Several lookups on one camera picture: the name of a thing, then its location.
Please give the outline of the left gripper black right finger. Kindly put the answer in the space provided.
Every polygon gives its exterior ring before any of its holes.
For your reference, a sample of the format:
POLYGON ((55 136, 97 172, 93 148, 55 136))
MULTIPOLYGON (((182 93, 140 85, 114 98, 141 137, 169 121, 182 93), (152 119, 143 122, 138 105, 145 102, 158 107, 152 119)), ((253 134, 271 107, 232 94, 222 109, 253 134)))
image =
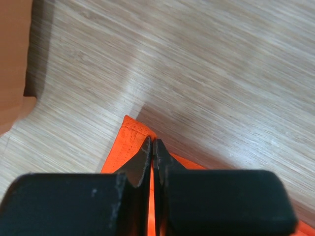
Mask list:
POLYGON ((289 236, 297 216, 280 179, 266 170, 190 170, 153 143, 158 236, 289 236))

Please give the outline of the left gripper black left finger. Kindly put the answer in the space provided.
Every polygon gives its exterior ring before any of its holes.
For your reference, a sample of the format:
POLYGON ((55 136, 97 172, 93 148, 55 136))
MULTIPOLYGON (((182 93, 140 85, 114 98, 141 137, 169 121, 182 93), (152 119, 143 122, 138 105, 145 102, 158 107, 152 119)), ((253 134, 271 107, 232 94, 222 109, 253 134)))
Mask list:
POLYGON ((0 205, 3 236, 145 236, 152 141, 112 174, 32 173, 0 205))

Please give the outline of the orange t-shirt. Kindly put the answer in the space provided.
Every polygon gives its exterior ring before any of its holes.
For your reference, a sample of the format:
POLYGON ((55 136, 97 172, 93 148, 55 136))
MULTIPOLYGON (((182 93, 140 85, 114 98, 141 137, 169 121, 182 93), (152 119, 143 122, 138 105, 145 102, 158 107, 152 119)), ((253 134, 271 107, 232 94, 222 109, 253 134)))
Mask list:
MULTIPOLYGON (((118 170, 139 151, 144 140, 148 136, 151 139, 155 139, 157 137, 156 133, 143 123, 136 121, 129 116, 125 116, 101 172, 103 174, 111 174, 118 170)), ((154 189, 154 175, 153 170, 151 170, 147 229, 147 235, 149 236, 156 235, 154 189)))

